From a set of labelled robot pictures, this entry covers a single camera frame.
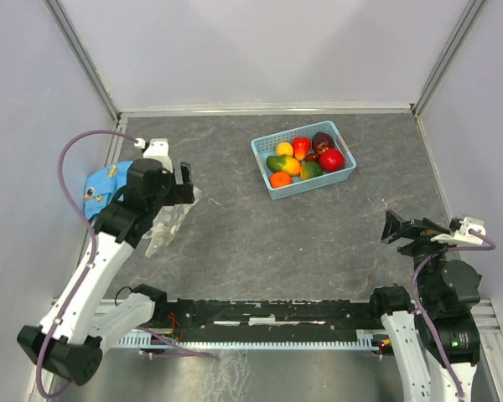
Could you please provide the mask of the clear dotted zip top bag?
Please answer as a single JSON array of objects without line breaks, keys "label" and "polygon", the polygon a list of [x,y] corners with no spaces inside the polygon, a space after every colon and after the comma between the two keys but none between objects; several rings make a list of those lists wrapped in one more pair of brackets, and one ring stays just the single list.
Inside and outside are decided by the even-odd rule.
[{"label": "clear dotted zip top bag", "polygon": [[152,228],[143,235],[143,239],[148,241],[148,247],[144,254],[146,257],[151,258],[169,246],[189,211],[198,203],[201,194],[202,192],[194,187],[192,204],[162,207],[153,221]]}]

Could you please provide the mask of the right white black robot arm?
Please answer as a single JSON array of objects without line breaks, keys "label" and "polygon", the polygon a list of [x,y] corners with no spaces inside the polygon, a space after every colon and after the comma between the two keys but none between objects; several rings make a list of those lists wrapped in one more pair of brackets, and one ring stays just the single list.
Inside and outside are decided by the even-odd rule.
[{"label": "right white black robot arm", "polygon": [[427,218],[386,211],[381,240],[405,239],[398,253],[412,258],[411,288],[376,288],[368,317],[384,327],[406,401],[469,401],[480,361],[480,333],[472,308],[480,302],[476,269],[446,254],[493,250],[482,220],[466,216],[443,227]]}]

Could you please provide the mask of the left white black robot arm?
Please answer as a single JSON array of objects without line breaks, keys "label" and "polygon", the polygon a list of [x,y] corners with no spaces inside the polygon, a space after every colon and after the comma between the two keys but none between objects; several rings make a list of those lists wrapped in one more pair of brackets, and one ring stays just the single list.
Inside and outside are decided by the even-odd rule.
[{"label": "left white black robot arm", "polygon": [[152,158],[135,160],[127,179],[91,224],[91,242],[58,301],[36,326],[25,325],[17,342],[39,371],[81,386],[91,380],[104,353],[134,328],[158,327],[169,316],[167,295],[148,285],[101,318],[96,309],[116,273],[165,207],[194,202],[191,168],[180,165],[183,181]]}]

